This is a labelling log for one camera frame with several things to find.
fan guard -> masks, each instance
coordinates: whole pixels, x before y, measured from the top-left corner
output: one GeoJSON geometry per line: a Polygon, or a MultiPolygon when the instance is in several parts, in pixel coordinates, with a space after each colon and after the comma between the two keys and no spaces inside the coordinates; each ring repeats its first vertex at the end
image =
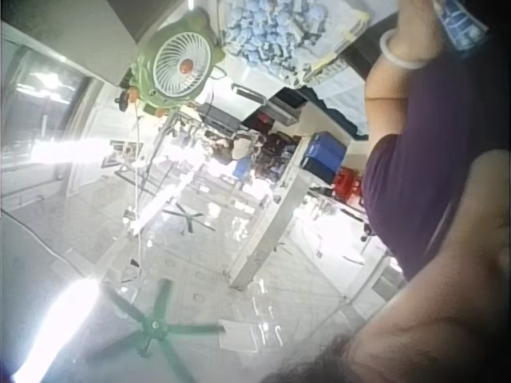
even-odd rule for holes
{"type": "Polygon", "coordinates": [[[211,47],[202,35],[176,34],[156,54],[154,83],[167,97],[186,96],[202,84],[210,64],[211,47]]]}

fan blade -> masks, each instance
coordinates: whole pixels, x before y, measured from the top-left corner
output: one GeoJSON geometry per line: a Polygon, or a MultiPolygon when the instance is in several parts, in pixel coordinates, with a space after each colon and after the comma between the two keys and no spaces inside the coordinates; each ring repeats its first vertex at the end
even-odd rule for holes
{"type": "Polygon", "coordinates": [[[175,211],[163,210],[163,212],[166,213],[166,214],[176,215],[178,217],[185,217],[186,218],[186,215],[178,213],[178,212],[175,212],[175,211]]]}
{"type": "Polygon", "coordinates": [[[171,287],[172,282],[170,282],[168,279],[163,279],[160,281],[160,290],[158,291],[156,301],[154,301],[154,318],[156,319],[165,318],[165,314],[167,313],[167,302],[168,297],[170,296],[171,287]]]}
{"type": "Polygon", "coordinates": [[[167,359],[168,365],[176,376],[180,379],[181,383],[196,383],[196,380],[190,374],[186,365],[181,361],[179,355],[171,346],[170,342],[167,340],[160,341],[161,350],[167,359]]]}
{"type": "Polygon", "coordinates": [[[204,335],[224,333],[225,328],[221,325],[197,325],[197,326],[167,325],[167,331],[174,335],[204,335]]]}
{"type": "Polygon", "coordinates": [[[116,293],[112,287],[103,285],[103,292],[117,307],[119,307],[131,318],[135,319],[139,323],[142,323],[145,320],[145,315],[134,305],[116,293]]]}
{"type": "Polygon", "coordinates": [[[176,203],[176,207],[177,207],[179,210],[181,210],[183,213],[185,213],[185,214],[186,214],[186,210],[185,210],[185,209],[184,209],[181,205],[179,205],[178,203],[176,203]]]}
{"type": "Polygon", "coordinates": [[[126,338],[115,341],[103,349],[94,351],[85,357],[87,363],[103,361],[106,358],[116,357],[124,351],[140,345],[147,338],[147,334],[137,331],[126,338]]]}
{"type": "Polygon", "coordinates": [[[216,229],[214,227],[208,226],[207,224],[205,224],[201,221],[197,221],[196,219],[194,219],[193,222],[198,223],[199,225],[204,226],[211,231],[216,231],[216,229]]]}

bracelet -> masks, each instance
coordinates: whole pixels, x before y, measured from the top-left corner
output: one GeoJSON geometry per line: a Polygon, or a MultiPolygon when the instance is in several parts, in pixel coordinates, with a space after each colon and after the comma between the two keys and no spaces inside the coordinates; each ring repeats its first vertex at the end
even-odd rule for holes
{"type": "Polygon", "coordinates": [[[387,43],[389,40],[395,35],[396,30],[387,30],[380,38],[380,49],[382,50],[383,56],[390,61],[392,64],[397,65],[404,69],[420,69],[423,66],[426,66],[427,61],[405,61],[396,57],[389,49],[387,43]]]}

purple shirt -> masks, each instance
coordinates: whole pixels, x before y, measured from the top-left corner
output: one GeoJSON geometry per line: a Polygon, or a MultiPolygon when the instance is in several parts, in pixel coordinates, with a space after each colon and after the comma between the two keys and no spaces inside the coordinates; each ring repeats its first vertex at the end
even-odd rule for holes
{"type": "Polygon", "coordinates": [[[403,134],[375,145],[362,184],[370,225],[406,279],[437,253],[469,166],[496,148],[509,150],[507,49],[492,42],[465,60],[446,53],[414,74],[403,134]]]}

green ceiling fan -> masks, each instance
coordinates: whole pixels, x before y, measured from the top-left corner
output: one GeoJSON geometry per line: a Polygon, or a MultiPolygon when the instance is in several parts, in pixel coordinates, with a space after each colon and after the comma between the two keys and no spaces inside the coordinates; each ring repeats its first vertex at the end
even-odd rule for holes
{"type": "Polygon", "coordinates": [[[141,47],[116,99],[124,112],[140,98],[146,112],[174,109],[199,96],[213,67],[225,57],[201,8],[158,30],[141,47]]]}
{"type": "Polygon", "coordinates": [[[168,279],[160,280],[160,288],[152,315],[145,315],[133,304],[122,298],[116,291],[108,285],[103,285],[102,290],[119,309],[124,311],[132,319],[140,323],[141,328],[121,340],[107,345],[103,349],[93,351],[85,357],[89,364],[108,361],[123,352],[135,348],[142,357],[149,357],[149,346],[152,341],[160,344],[160,349],[168,365],[176,376],[183,383],[196,383],[196,380],[188,371],[186,365],[181,361],[179,354],[172,347],[172,336],[174,335],[209,335],[218,334],[225,331],[223,326],[212,325],[170,325],[165,321],[167,311],[167,302],[170,297],[172,282],[168,279]]]}

